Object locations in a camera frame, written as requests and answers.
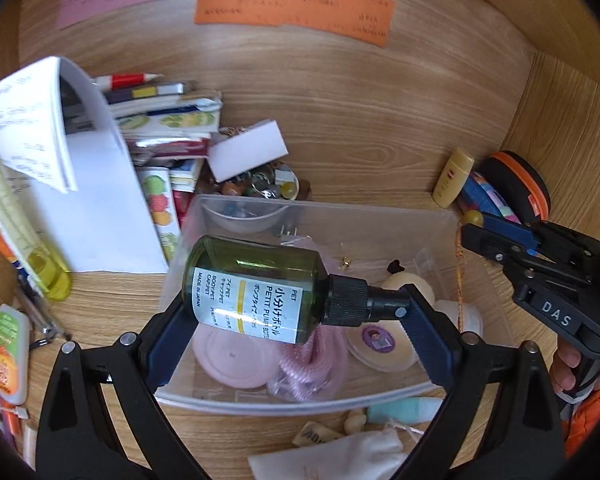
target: pen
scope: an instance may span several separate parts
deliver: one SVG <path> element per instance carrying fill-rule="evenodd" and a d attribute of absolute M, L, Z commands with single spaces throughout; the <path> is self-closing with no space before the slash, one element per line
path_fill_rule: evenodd
<path fill-rule="evenodd" d="M 102 75 L 93 79 L 93 84 L 98 87 L 101 92 L 117 90 L 118 88 L 127 88 L 129 86 L 137 86 L 153 81 L 162 77 L 162 74 L 114 74 Z"/>
<path fill-rule="evenodd" d="M 71 334 L 50 316 L 46 301 L 31 288 L 26 277 L 18 274 L 17 279 L 20 286 L 16 288 L 16 298 L 44 338 L 53 341 L 57 335 L 61 335 L 69 341 Z"/>
<path fill-rule="evenodd" d="M 157 97 L 161 95 L 181 95 L 189 90 L 186 83 L 156 83 L 150 86 L 141 86 L 138 88 L 121 88 L 105 92 L 107 102 L 112 104 L 133 101 L 134 99 L 145 99 L 147 97 Z"/>

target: white paper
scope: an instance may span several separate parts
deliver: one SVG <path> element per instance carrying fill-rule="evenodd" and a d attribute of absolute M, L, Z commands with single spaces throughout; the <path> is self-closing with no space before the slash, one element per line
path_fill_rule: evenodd
<path fill-rule="evenodd" d="M 0 81 L 2 163 L 62 193 L 77 190 L 66 150 L 59 72 L 47 57 Z"/>
<path fill-rule="evenodd" d="M 218 182 L 288 155 L 276 121 L 269 121 L 209 148 L 208 163 Z"/>
<path fill-rule="evenodd" d="M 71 271 L 166 272 L 136 172 L 103 95 L 68 60 L 60 72 L 95 128 L 65 137 L 79 191 L 63 194 L 6 169 L 12 189 L 33 227 L 58 248 Z"/>

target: sticker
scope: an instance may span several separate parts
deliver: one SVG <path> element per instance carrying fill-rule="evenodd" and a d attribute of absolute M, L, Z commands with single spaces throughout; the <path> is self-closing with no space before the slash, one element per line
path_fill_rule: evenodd
<path fill-rule="evenodd" d="M 533 195 L 529 195 L 526 198 L 529 200 L 529 203 L 531 204 L 531 207 L 534 210 L 534 215 L 540 216 L 540 207 L 538 206 L 538 202 L 536 201 L 536 199 L 534 198 L 534 196 Z"/>
<path fill-rule="evenodd" d="M 330 430 L 318 422 L 309 421 L 291 443 L 298 447 L 313 446 L 314 444 L 332 442 L 343 436 L 343 434 Z"/>
<path fill-rule="evenodd" d="M 394 337 L 379 325 L 365 326 L 362 330 L 362 341 L 381 354 L 388 354 L 395 349 Z"/>
<path fill-rule="evenodd" d="M 196 267 L 191 296 L 200 323 L 296 342 L 301 288 Z"/>
<path fill-rule="evenodd" d="M 0 312 L 0 391 L 5 395 L 18 391 L 17 339 L 18 321 L 6 312 Z"/>

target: clear plastic container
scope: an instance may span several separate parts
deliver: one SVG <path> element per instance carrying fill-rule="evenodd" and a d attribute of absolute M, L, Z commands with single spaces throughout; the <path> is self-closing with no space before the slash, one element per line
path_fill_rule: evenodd
<path fill-rule="evenodd" d="M 284 234 L 310 236 L 337 262 L 350 259 L 342 273 L 381 285 L 396 258 L 432 286 L 437 300 L 457 300 L 455 236 L 458 218 L 450 211 L 288 202 L 229 196 L 197 196 L 182 230 L 180 244 L 165 278 L 160 309 L 179 293 L 190 248 L 203 234 L 279 244 Z M 482 316 L 484 339 L 512 346 L 504 310 L 480 258 L 468 251 L 463 298 Z M 209 377 L 196 363 L 191 345 L 184 352 L 158 401 L 229 415 L 312 415 L 361 408 L 416 396 L 434 388 L 423 368 L 385 373 L 349 355 L 347 375 L 333 400 L 286 402 L 266 387 L 236 390 Z"/>

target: bottle label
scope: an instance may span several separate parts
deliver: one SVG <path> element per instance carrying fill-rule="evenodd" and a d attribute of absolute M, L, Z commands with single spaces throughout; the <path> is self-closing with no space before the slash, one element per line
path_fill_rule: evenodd
<path fill-rule="evenodd" d="M 296 342 L 301 288 L 196 267 L 191 296 L 200 323 Z"/>

